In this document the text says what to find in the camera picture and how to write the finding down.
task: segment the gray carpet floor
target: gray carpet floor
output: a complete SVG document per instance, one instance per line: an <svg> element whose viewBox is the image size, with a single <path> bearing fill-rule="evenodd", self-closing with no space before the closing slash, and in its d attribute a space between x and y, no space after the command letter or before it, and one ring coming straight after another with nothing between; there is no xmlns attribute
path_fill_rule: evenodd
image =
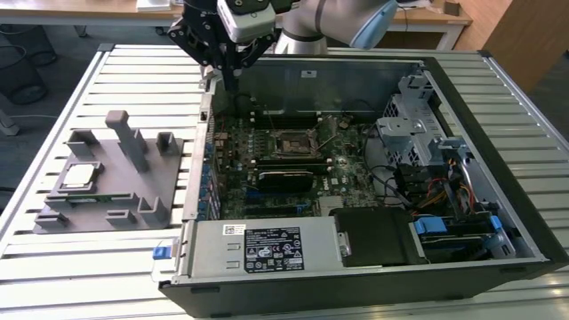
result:
<svg viewBox="0 0 569 320"><path fill-rule="evenodd" d="M0 96L0 109L8 115L58 116L66 106L78 82L87 69L100 43L171 44L167 37L155 33L152 27L88 27L88 37L76 36L72 26L46 26L47 34L59 55L56 63L39 68L50 94L39 102L16 106ZM569 58L560 58L535 92L532 100L551 119L565 138L569 139ZM36 152L44 142L55 119L18 118L20 134L6 137L0 134L0 187L16 187ZM0 210L10 200L10 193L0 191Z"/></svg>

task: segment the warning label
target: warning label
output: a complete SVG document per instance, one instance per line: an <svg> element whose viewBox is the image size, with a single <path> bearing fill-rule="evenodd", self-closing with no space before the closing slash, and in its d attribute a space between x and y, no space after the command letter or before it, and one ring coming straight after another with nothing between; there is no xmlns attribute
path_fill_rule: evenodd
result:
<svg viewBox="0 0 569 320"><path fill-rule="evenodd" d="M244 234L248 273L304 270L300 227L247 229Z"/></svg>

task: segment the metal slat table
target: metal slat table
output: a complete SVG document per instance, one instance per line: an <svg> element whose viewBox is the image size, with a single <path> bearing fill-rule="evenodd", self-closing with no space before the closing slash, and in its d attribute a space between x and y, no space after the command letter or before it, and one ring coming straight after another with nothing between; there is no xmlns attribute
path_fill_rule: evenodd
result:
<svg viewBox="0 0 569 320"><path fill-rule="evenodd" d="M355 51L332 54L434 56L456 84L553 232L569 247L569 147L492 58L474 52ZM0 218L0 313L4 319L191 319L159 292L172 261L152 261L152 249L180 234L182 206L202 102L199 65L175 46L118 45L96 53ZM183 162L168 229L35 235L34 219L55 185L72 129L106 128L108 110L124 109L146 137L172 131L184 139ZM443 109L456 135L460 130ZM474 299L311 311L260 319L565 319L569 268L508 283Z"/></svg>

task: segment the table leg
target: table leg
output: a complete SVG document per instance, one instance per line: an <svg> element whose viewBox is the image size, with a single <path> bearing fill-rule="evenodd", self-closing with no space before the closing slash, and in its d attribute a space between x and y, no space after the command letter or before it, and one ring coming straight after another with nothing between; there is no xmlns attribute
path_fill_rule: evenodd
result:
<svg viewBox="0 0 569 320"><path fill-rule="evenodd" d="M20 131L20 127L12 121L12 119L7 116L7 114L0 110L0 131L6 135L16 135Z"/></svg>
<svg viewBox="0 0 569 320"><path fill-rule="evenodd" d="M456 41L463 33L463 29L464 25L448 25L448 30L438 45L438 50L454 50Z"/></svg>
<svg viewBox="0 0 569 320"><path fill-rule="evenodd" d="M86 38L88 36L86 25L75 25L74 28L75 28L75 32L78 32L78 36L80 38Z"/></svg>

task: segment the blue latch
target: blue latch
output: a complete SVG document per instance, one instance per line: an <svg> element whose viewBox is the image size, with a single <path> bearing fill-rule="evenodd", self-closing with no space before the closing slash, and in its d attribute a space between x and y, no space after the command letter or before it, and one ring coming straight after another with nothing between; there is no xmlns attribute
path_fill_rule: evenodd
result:
<svg viewBox="0 0 569 320"><path fill-rule="evenodd" d="M420 218L414 225L419 235L424 233L446 233L447 225L440 217L424 217Z"/></svg>
<svg viewBox="0 0 569 320"><path fill-rule="evenodd" d="M500 230L502 229L502 221L500 218L498 216L492 216L491 217L491 222L492 222L492 226L495 227L495 230Z"/></svg>
<svg viewBox="0 0 569 320"><path fill-rule="evenodd" d="M152 250L154 260L166 260L172 258L172 246L156 247Z"/></svg>

